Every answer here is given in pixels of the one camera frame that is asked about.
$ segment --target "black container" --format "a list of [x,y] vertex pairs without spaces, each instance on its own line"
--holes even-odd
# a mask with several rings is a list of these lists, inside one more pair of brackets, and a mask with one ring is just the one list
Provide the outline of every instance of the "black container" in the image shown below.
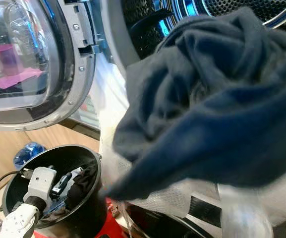
[[[69,214],[46,224],[37,224],[35,231],[46,237],[91,238],[100,231],[107,216],[105,199],[98,196],[102,187],[101,165],[97,154],[80,145],[65,145],[46,150],[22,168],[35,169],[53,165],[57,171],[56,184],[66,173],[96,160],[98,171],[92,189]],[[3,211],[7,216],[17,201],[23,201],[29,180],[16,175],[8,183],[3,196]]]

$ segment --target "wooden surface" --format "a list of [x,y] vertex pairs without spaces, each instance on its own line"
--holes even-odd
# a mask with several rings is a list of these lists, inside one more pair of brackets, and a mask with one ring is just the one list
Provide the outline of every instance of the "wooden surface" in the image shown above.
[[16,153],[30,141],[44,145],[47,149],[59,145],[80,144],[96,152],[99,151],[99,141],[59,124],[26,132],[0,131],[0,177],[14,171],[13,158]]

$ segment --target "washing machine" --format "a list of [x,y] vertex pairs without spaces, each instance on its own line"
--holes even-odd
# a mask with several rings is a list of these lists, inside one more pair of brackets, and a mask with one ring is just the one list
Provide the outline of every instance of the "washing machine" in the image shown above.
[[[121,118],[129,65],[152,54],[184,17],[241,6],[286,30],[286,0],[0,0],[0,130],[53,125],[89,95],[99,121]],[[271,212],[278,224],[286,219],[279,210],[286,206]],[[199,182],[184,222],[220,237],[220,213],[215,184]]]

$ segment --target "navy garment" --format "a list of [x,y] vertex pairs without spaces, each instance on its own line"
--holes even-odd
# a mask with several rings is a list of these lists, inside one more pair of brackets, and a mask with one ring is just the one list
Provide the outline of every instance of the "navy garment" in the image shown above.
[[182,20],[129,67],[127,95],[114,149],[133,167],[112,199],[185,178],[259,187],[286,172],[286,32],[249,8]]

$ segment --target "red object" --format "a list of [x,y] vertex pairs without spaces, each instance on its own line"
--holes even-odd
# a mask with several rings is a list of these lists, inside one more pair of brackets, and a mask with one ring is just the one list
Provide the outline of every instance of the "red object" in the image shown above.
[[[48,238],[34,232],[35,238]],[[113,218],[112,213],[109,211],[107,215],[107,219],[100,230],[100,232],[95,236],[95,238],[125,238],[127,237],[124,233],[122,228]]]

